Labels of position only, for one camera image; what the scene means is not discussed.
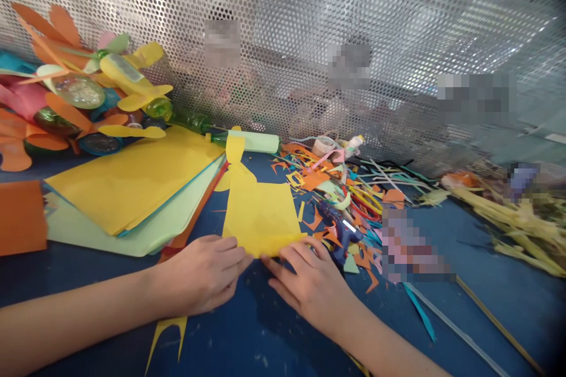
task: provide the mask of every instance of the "blue table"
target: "blue table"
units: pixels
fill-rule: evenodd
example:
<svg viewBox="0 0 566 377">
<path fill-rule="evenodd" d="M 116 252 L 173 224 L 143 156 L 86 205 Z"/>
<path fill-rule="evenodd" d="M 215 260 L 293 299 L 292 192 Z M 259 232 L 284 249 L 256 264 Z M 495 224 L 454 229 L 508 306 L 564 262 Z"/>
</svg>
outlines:
<svg viewBox="0 0 566 377">
<path fill-rule="evenodd" d="M 91 157 L 57 155 L 36 160 L 23 173 L 0 173 L 0 181 L 46 178 Z M 260 182 L 282 183 L 264 154 L 244 154 L 243 162 Z M 306 196 L 296 195 L 297 205 Z M 214 193 L 196 223 L 191 240 L 221 234 L 228 192 Z M 312 207 L 305 209 L 311 221 Z M 559 355 L 565 308 L 564 283 L 517 260 L 490 253 L 479 220 L 452 201 L 436 209 L 409 210 L 420 235 L 438 246 L 458 275 L 482 299 L 519 343 L 544 368 Z M 119 256 L 61 243 L 43 252 L 0 257 L 0 306 L 74 289 L 154 265 L 159 255 Z M 268 273 L 258 261 L 241 276 L 235 297 L 212 313 L 190 318 L 177 363 L 179 332 L 166 330 L 148 376 L 270 375 L 359 376 L 361 373 L 335 344 L 320 335 L 268 286 Z M 346 279 L 356 295 L 387 325 L 449 373 L 495 376 L 496 373 L 441 320 L 424 307 L 435 329 L 432 343 L 402 286 L 378 276 L 380 284 L 365 295 L 370 278 L 361 271 Z M 528 363 L 488 321 L 455 283 L 421 283 L 416 287 L 467 333 L 511 376 L 535 375 Z M 143 376 L 155 324 L 149 324 L 76 353 L 37 373 L 81 376 Z"/>
</svg>

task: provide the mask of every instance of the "green bottle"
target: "green bottle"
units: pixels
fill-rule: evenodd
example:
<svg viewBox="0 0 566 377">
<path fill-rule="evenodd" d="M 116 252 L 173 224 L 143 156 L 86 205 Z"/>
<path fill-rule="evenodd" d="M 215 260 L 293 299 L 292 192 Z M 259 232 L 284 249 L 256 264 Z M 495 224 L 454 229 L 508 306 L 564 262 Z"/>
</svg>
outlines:
<svg viewBox="0 0 566 377">
<path fill-rule="evenodd" d="M 204 135 L 212 126 L 212 120 L 204 114 L 173 106 L 166 97 L 159 97 L 147 105 L 146 114 L 151 118 L 164 118 L 169 125 L 178 125 L 194 133 Z"/>
<path fill-rule="evenodd" d="M 223 133 L 206 135 L 207 140 L 219 146 L 226 147 L 229 135 L 244 137 L 246 139 L 245 151 L 261 153 L 277 153 L 281 150 L 281 139 L 277 135 L 264 133 L 250 133 L 248 131 L 229 130 Z"/>
</svg>

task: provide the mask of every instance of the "blue glue gun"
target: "blue glue gun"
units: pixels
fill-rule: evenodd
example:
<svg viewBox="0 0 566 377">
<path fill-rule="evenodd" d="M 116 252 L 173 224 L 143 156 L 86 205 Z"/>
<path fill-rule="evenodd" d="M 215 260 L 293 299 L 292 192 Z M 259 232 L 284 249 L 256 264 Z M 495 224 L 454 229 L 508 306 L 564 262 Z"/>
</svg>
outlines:
<svg viewBox="0 0 566 377">
<path fill-rule="evenodd" d="M 358 243 L 362 238 L 362 234 L 350 225 L 340 212 L 333 208 L 327 201 L 319 202 L 318 209 L 321 214 L 330 218 L 336 225 L 336 238 L 340 241 L 342 247 L 334 246 L 334 250 L 330 252 L 330 256 L 332 256 L 332 259 L 337 265 L 343 267 L 346 263 L 345 254 L 350 242 Z"/>
</svg>

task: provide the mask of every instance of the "perforated metal sheet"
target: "perforated metal sheet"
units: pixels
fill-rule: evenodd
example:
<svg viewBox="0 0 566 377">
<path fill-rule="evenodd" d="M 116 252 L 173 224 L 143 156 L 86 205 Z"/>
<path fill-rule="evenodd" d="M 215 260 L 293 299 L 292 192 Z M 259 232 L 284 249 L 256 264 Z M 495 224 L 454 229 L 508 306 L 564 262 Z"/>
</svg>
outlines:
<svg viewBox="0 0 566 377">
<path fill-rule="evenodd" d="M 89 47 L 104 30 L 130 33 L 134 47 L 160 42 L 167 60 L 150 79 L 172 83 L 176 102 L 219 125 L 284 138 L 364 134 L 365 155 L 414 159 L 429 175 L 497 151 L 523 126 L 439 124 L 438 73 L 517 73 L 519 111 L 539 108 L 539 121 L 565 103 L 565 0 L 0 0 L 0 46 L 34 59 L 12 1 L 43 14 L 61 4 Z M 205 68 L 206 19 L 240 22 L 239 68 Z M 369 90 L 328 89 L 330 44 L 371 46 Z M 553 155 L 565 160 L 564 150 Z"/>
</svg>

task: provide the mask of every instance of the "yellow construction paper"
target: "yellow construction paper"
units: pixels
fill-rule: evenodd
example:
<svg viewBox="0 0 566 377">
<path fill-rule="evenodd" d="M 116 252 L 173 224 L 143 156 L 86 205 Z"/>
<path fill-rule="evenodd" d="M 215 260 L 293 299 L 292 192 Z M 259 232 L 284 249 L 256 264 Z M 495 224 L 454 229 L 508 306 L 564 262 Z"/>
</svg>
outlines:
<svg viewBox="0 0 566 377">
<path fill-rule="evenodd" d="M 232 173 L 230 181 L 234 180 L 246 180 L 249 184 L 257 183 L 257 178 L 252 171 L 247 169 L 245 165 L 241 162 L 231 164 L 228 170 Z"/>
<path fill-rule="evenodd" d="M 165 138 L 140 140 L 46 182 L 105 233 L 132 229 L 223 152 L 185 128 L 166 132 Z"/>
<path fill-rule="evenodd" d="M 297 171 L 287 175 L 287 180 L 289 180 L 289 183 L 296 189 L 302 187 L 302 185 L 305 183 L 302 175 L 300 175 Z"/>
<path fill-rule="evenodd" d="M 353 256 L 355 254 L 359 254 L 360 253 L 360 247 L 357 244 L 350 244 L 350 246 L 348 247 L 348 253 Z"/>
<path fill-rule="evenodd" d="M 291 189 L 286 184 L 234 180 L 228 196 L 225 237 L 234 236 L 249 254 L 277 256 L 279 249 L 301 240 Z"/>
<path fill-rule="evenodd" d="M 183 348 L 183 339 L 185 338 L 185 330 L 187 328 L 187 317 L 171 318 L 168 320 L 159 321 L 157 323 L 157 327 L 155 328 L 155 334 L 153 335 L 152 348 L 149 351 L 149 358 L 147 358 L 146 373 L 144 375 L 147 375 L 147 370 L 149 370 L 149 364 L 152 361 L 153 351 L 155 350 L 155 346 L 157 345 L 157 340 L 159 339 L 159 336 L 161 336 L 161 333 L 163 333 L 163 331 L 166 328 L 171 327 L 173 325 L 178 326 L 179 332 L 181 333 L 181 341 L 179 342 L 179 356 L 177 357 L 177 362 L 180 361 L 181 349 Z"/>
<path fill-rule="evenodd" d="M 124 125 L 104 125 L 98 131 L 110 137 L 163 138 L 166 135 L 159 127 L 130 128 Z"/>
<path fill-rule="evenodd" d="M 226 160 L 231 164 L 241 162 L 245 147 L 246 139 L 244 137 L 235 137 L 232 134 L 228 134 L 226 139 Z"/>
<path fill-rule="evenodd" d="M 302 215 L 303 215 L 304 212 L 305 212 L 305 203 L 301 202 L 301 207 L 299 208 L 299 215 L 297 216 L 297 220 L 299 222 L 302 221 Z"/>
<path fill-rule="evenodd" d="M 222 178 L 220 179 L 220 181 L 218 182 L 218 184 L 214 188 L 214 191 L 227 191 L 227 190 L 230 189 L 231 183 L 232 183 L 232 174 L 228 170 L 228 171 L 224 172 L 224 175 L 222 176 Z"/>
</svg>

